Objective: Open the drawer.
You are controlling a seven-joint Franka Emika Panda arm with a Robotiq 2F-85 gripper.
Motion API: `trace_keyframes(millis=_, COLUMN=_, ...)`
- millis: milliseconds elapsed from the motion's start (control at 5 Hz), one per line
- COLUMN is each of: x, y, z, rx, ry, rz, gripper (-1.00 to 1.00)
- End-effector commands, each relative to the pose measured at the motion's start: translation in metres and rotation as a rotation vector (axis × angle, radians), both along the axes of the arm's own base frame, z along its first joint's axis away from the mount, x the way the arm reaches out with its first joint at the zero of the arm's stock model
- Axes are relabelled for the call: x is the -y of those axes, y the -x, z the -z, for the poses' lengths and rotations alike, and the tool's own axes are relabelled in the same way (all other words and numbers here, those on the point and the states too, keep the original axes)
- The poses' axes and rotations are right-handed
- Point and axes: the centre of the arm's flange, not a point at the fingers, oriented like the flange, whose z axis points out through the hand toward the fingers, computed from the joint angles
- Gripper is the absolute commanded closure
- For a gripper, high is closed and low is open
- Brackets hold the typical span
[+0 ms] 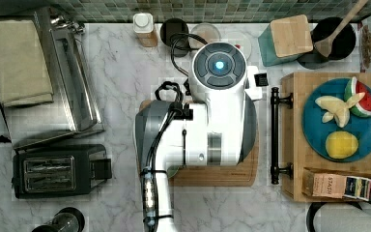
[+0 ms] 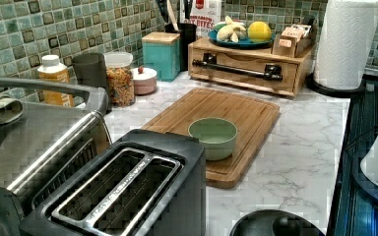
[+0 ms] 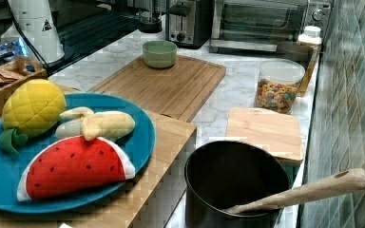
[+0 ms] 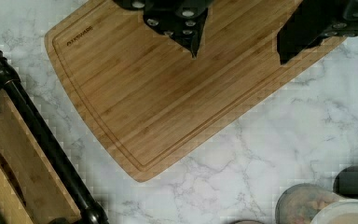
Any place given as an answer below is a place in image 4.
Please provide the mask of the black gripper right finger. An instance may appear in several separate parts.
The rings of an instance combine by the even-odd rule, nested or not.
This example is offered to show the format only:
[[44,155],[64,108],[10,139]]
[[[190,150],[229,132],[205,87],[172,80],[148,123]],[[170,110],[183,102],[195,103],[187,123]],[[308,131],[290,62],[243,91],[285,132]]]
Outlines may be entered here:
[[280,63],[332,36],[358,36],[358,0],[303,0],[277,34]]

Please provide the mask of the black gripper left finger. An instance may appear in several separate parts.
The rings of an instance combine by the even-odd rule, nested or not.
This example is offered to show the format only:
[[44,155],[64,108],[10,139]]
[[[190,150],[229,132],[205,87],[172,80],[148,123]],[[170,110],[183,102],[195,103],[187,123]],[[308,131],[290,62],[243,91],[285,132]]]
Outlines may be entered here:
[[119,7],[143,11],[144,23],[197,57],[208,8],[213,0],[113,0]]

